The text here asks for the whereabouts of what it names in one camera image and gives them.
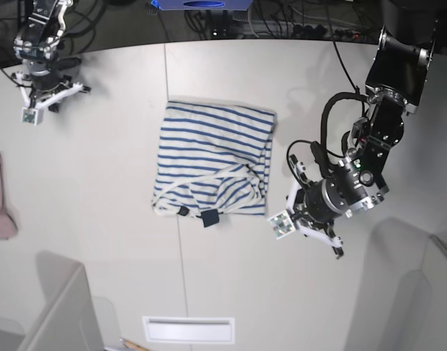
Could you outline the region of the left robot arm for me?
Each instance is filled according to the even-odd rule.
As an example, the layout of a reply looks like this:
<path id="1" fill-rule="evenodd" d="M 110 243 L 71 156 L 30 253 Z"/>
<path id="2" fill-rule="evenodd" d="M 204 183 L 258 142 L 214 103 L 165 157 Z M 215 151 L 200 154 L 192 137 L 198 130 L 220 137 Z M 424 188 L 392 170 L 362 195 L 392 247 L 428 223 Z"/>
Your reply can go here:
<path id="1" fill-rule="evenodd" d="M 433 53 L 442 40 L 447 1 L 382 1 L 383 26 L 378 48 L 365 81 L 365 92 L 339 92 L 321 113 L 320 139 L 310 149 L 321 179 L 311 181 L 302 164 L 287 154 L 298 184 L 288 201 L 290 219 L 314 230 L 344 255 L 343 242 L 334 232 L 335 219 L 368 211 L 383 202 L 388 186 L 382 175 L 388 155 L 404 135 L 404 114 L 415 113 L 421 101 Z M 361 117 L 342 138 L 338 162 L 328 157 L 328 117 L 336 103 L 362 104 Z"/>

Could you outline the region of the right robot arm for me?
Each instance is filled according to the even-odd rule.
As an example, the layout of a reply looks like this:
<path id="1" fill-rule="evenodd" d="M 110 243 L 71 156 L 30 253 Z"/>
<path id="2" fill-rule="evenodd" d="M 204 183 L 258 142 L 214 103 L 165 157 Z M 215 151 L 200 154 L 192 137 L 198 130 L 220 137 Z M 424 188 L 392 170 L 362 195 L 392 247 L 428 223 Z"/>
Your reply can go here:
<path id="1" fill-rule="evenodd" d="M 72 88 L 71 80 L 62 73 L 58 46 L 67 32 L 64 16 L 73 4 L 73 1 L 34 1 L 31 14 L 13 41 L 15 57 L 28 70 L 26 75 L 15 75 L 25 114 L 57 110 L 65 96 L 63 92 Z"/>

